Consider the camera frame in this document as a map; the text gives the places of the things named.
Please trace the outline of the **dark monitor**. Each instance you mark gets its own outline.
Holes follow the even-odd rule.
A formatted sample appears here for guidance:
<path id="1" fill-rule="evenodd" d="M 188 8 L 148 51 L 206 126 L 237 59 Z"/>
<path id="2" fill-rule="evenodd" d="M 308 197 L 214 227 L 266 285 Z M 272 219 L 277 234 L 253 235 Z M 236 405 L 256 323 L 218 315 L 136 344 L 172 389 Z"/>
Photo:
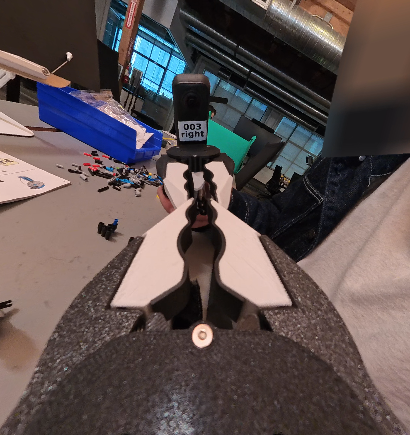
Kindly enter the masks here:
<path id="1" fill-rule="evenodd" d="M 240 117 L 233 133 L 251 142 L 251 146 L 247 152 L 248 158 L 256 156 L 268 143 L 275 144 L 283 142 L 283 139 L 277 136 L 272 128 L 269 128 L 256 119 L 249 119 L 246 116 Z"/>

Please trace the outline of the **grey desk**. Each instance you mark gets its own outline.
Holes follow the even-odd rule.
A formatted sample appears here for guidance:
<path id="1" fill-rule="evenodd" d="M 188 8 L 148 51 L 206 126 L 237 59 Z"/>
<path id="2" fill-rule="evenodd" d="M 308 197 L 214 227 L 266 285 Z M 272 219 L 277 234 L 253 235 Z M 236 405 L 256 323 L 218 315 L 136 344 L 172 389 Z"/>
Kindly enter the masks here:
<path id="1" fill-rule="evenodd" d="M 157 189 L 97 193 L 66 169 L 85 161 L 86 144 L 61 132 L 32 138 L 0 135 L 0 150 L 71 182 L 56 191 L 0 205 L 0 427 L 26 389 L 37 361 L 66 308 L 131 236 L 166 216 Z M 97 224 L 119 219 L 121 236 L 106 241 Z"/>

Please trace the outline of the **person's right forearm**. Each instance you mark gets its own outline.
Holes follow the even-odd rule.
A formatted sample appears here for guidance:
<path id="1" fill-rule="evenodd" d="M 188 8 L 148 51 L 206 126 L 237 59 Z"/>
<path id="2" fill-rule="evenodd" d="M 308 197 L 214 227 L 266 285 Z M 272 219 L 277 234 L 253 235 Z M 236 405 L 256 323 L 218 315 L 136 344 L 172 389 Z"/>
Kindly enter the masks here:
<path id="1" fill-rule="evenodd" d="M 233 188 L 228 210 L 258 233 L 273 239 L 285 231 L 292 220 L 289 211 L 293 197 L 294 192 L 288 188 L 269 200 L 260 201 Z"/>

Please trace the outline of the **blue bin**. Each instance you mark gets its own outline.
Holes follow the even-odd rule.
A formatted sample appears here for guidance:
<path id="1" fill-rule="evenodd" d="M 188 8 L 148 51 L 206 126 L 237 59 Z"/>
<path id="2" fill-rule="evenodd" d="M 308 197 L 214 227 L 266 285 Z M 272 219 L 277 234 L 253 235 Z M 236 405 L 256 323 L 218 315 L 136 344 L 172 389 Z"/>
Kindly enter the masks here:
<path id="1" fill-rule="evenodd" d="M 70 136 L 126 164 L 159 155 L 163 134 L 138 121 L 153 135 L 136 148 L 136 131 L 71 95 L 70 87 L 37 83 L 39 118 Z"/>

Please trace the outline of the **white paper scraps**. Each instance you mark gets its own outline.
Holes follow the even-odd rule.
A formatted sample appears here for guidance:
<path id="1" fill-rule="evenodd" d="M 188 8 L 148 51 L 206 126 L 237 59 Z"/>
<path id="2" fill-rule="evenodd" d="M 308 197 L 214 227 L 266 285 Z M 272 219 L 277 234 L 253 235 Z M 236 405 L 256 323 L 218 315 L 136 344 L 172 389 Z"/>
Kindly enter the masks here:
<path id="1" fill-rule="evenodd" d="M 147 132 L 141 125 L 134 125 L 132 128 L 136 131 L 136 149 L 141 149 L 153 136 L 153 132 Z"/>

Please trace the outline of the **teal bin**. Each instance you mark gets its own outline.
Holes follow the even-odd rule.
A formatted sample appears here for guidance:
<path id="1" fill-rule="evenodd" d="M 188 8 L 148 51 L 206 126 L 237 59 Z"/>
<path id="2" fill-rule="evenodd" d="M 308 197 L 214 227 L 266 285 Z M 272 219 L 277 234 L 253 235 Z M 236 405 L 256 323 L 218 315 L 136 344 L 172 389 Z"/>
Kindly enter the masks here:
<path id="1" fill-rule="evenodd" d="M 211 114 L 208 114 L 207 144 L 217 147 L 221 153 L 225 153 L 234 161 L 235 174 L 240 171 L 241 165 L 255 139 L 255 135 L 250 140 L 243 139 L 212 121 Z"/>

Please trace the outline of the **dark denim jacket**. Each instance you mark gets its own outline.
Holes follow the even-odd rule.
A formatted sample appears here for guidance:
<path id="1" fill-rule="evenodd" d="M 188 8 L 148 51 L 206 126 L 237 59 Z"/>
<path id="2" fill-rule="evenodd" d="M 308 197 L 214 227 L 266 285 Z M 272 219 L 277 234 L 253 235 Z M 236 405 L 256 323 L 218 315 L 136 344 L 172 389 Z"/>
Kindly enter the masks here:
<path id="1" fill-rule="evenodd" d="M 276 197 L 278 223 L 269 237 L 295 262 L 306 258 L 409 158 L 410 154 L 320 156 L 301 179 Z"/>

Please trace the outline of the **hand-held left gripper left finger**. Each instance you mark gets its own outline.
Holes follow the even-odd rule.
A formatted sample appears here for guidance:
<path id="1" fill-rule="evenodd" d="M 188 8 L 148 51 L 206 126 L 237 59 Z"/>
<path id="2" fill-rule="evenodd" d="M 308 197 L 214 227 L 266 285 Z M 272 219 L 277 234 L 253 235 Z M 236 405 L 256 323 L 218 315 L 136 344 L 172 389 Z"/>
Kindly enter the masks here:
<path id="1" fill-rule="evenodd" d="M 194 199 L 188 199 L 143 236 L 111 308 L 162 313 L 174 318 L 190 298 L 186 252 L 192 244 Z"/>

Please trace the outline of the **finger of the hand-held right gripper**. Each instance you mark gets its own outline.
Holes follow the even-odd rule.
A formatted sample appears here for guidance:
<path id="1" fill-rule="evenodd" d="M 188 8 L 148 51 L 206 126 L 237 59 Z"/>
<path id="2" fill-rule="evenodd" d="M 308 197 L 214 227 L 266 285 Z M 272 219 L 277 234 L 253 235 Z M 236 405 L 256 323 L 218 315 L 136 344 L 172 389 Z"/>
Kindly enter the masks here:
<path id="1" fill-rule="evenodd" d="M 224 209 L 228 209 L 232 194 L 233 176 L 222 161 L 212 161 L 205 165 L 206 175 L 210 174 L 208 181 L 211 196 Z"/>
<path id="2" fill-rule="evenodd" d="M 164 177 L 164 192 L 171 204 L 167 209 L 169 214 L 187 202 L 193 204 L 194 198 L 190 196 L 187 178 L 184 175 L 188 169 L 187 164 L 180 162 L 167 163 Z"/>

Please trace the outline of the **black office chair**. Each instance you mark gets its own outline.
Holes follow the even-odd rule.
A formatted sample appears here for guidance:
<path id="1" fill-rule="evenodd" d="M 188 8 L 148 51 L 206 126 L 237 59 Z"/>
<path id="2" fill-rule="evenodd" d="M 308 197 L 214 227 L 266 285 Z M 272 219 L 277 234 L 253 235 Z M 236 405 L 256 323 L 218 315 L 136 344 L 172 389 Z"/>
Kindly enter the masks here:
<path id="1" fill-rule="evenodd" d="M 274 168 L 273 176 L 265 185 L 266 191 L 272 196 L 282 193 L 290 183 L 302 178 L 302 175 L 294 172 L 292 177 L 288 179 L 281 173 L 282 169 L 283 167 L 276 166 Z"/>

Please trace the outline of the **person's white shirt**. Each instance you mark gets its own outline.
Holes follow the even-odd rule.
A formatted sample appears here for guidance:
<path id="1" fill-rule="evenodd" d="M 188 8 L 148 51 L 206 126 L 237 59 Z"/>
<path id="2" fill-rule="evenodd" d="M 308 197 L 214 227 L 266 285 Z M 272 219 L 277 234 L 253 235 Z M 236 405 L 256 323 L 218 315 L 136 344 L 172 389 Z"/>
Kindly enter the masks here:
<path id="1" fill-rule="evenodd" d="M 410 158 L 298 264 L 333 302 L 410 434 Z"/>

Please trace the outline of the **person's right hand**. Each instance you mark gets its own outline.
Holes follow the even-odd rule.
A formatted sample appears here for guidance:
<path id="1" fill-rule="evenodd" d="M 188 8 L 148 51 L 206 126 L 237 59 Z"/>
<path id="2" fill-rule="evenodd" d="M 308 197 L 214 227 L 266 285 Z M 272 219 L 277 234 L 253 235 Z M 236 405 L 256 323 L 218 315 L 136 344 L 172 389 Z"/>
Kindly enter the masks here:
<path id="1" fill-rule="evenodd" d="M 159 200 L 160 200 L 161 205 L 163 206 L 164 210 L 169 214 L 172 213 L 175 210 L 175 208 L 174 208 L 173 204 L 170 202 L 169 198 L 164 193 L 163 186 L 158 187 L 157 195 L 159 197 Z M 192 224 L 191 228 L 192 228 L 192 231 L 199 231 L 200 232 L 200 231 L 205 231 L 206 228 L 208 228 L 208 226 L 209 226 L 208 216 L 198 214 L 196 217 L 196 220 Z"/>

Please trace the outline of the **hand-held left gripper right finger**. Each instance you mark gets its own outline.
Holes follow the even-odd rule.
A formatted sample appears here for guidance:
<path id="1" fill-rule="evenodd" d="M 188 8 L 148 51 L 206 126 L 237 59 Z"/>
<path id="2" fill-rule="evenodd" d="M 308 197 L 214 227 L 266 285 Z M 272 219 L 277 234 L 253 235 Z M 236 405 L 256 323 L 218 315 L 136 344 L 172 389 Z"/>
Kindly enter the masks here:
<path id="1" fill-rule="evenodd" d="M 208 202 L 215 262 L 207 319 L 240 322 L 261 310 L 291 307 L 292 300 L 261 235 L 215 200 Z"/>

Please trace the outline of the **crumpled clear plastic bag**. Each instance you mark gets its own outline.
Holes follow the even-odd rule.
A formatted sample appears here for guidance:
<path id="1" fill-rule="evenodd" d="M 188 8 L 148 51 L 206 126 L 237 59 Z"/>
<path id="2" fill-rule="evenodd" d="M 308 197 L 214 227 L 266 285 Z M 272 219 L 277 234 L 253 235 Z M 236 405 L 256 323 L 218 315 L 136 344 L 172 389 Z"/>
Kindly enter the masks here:
<path id="1" fill-rule="evenodd" d="M 120 121 L 130 128 L 134 125 L 140 125 L 119 102 L 114 100 L 111 90 L 106 89 L 101 92 L 95 92 L 92 90 L 73 90 L 70 92 L 70 95 L 89 104 L 117 121 Z"/>

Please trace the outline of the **pile of small building parts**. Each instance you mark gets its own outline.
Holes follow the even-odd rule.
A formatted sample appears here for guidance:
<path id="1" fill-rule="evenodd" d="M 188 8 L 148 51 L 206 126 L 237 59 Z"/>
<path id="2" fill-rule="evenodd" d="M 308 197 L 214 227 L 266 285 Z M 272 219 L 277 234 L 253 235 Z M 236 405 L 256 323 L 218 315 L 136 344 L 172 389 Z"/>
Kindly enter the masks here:
<path id="1" fill-rule="evenodd" d="M 146 186 L 158 188 L 163 185 L 162 179 L 145 166 L 135 167 L 97 150 L 85 152 L 83 157 L 85 161 L 81 163 L 56 164 L 56 167 L 66 169 L 84 183 L 93 182 L 97 193 L 131 190 L 140 197 Z"/>

